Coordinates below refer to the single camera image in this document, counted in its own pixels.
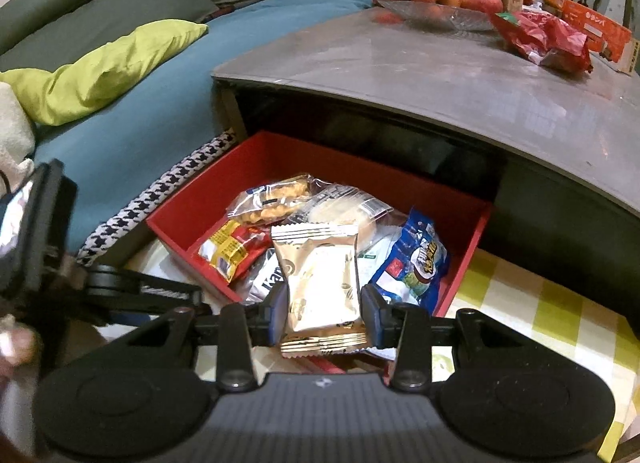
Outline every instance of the glass bowl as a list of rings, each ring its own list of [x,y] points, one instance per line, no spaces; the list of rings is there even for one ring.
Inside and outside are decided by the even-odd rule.
[[[409,22],[458,31],[494,30],[489,16],[481,11],[412,0],[378,0],[378,2]]]

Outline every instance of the blue cushion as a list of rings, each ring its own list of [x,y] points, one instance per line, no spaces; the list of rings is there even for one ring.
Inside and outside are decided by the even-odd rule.
[[[209,23],[209,33],[93,116],[48,134],[36,162],[58,158],[78,183],[68,236],[96,226],[225,129],[212,113],[211,70],[287,33],[369,8],[371,0],[264,0]]]

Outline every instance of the sofa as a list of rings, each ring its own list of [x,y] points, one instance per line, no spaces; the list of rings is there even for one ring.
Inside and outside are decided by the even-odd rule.
[[[234,141],[214,110],[210,72],[287,33],[364,10],[371,0],[11,0],[0,8],[0,71],[53,71],[154,20],[208,33],[91,116],[35,129],[36,164],[57,158],[78,183],[68,247],[86,263],[132,230]]]

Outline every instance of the blue snack bag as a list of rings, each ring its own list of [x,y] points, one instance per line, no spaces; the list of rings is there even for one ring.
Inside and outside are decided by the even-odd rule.
[[[433,314],[440,280],[449,270],[449,255],[433,221],[415,208],[386,261],[371,278],[387,302],[408,302]]]

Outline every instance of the red snack bag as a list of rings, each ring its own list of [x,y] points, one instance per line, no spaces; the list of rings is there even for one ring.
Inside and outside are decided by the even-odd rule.
[[[490,14],[500,35],[539,66],[577,74],[593,71],[586,35],[546,11]]]
[[[230,283],[271,246],[271,236],[267,226],[246,226],[225,217],[214,224],[196,245],[199,248],[194,257],[215,269]]]

